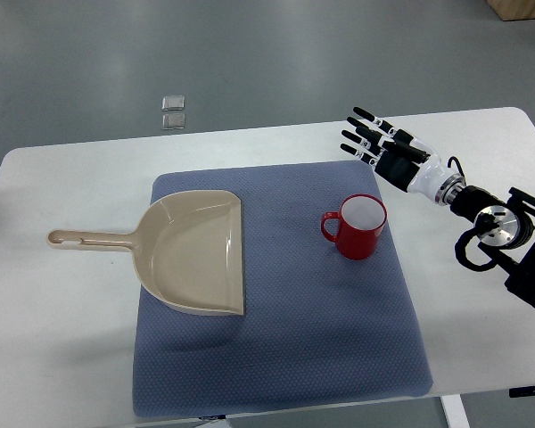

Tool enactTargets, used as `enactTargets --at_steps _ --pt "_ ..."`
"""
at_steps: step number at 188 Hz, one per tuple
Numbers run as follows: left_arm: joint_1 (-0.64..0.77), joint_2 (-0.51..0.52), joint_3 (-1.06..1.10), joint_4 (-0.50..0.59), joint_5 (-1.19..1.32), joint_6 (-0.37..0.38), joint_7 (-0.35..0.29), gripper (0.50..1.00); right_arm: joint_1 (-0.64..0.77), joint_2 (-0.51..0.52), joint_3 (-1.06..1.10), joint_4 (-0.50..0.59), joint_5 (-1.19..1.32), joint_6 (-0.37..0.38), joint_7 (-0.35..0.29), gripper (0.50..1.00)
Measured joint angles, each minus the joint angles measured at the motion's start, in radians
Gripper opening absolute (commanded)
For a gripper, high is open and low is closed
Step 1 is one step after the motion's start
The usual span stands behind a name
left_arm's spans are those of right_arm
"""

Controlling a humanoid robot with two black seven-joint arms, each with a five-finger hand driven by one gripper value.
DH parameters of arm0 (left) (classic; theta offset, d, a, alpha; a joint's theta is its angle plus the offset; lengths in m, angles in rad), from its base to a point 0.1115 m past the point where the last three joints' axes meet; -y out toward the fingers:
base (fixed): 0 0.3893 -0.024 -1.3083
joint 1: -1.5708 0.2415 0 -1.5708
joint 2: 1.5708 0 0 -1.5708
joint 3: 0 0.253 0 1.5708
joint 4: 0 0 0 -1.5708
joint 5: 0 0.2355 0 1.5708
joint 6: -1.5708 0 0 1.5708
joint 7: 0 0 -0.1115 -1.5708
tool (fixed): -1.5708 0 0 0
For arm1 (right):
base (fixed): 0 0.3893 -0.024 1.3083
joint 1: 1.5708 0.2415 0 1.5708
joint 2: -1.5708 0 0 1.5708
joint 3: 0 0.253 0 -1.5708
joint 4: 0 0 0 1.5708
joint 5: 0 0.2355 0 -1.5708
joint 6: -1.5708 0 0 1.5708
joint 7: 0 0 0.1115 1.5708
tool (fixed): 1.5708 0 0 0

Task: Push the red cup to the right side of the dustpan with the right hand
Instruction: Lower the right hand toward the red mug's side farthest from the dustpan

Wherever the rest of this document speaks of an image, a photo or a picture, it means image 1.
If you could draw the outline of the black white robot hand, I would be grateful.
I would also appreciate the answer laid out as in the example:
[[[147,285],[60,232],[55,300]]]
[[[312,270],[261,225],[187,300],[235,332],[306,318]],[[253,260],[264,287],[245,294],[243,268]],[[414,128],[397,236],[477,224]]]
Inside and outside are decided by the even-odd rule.
[[[417,137],[384,118],[360,108],[347,121],[347,141],[341,149],[369,165],[376,175],[405,193],[420,193],[438,205],[448,205],[465,187],[460,171]]]

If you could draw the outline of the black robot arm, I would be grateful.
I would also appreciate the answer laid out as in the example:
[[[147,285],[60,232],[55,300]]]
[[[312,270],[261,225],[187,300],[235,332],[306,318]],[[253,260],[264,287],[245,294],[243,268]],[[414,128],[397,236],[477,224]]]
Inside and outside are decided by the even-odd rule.
[[[458,238],[455,256],[473,272],[502,268],[507,290],[535,308],[535,197],[515,187],[509,194],[503,202],[464,181],[449,188],[443,201],[473,225]]]

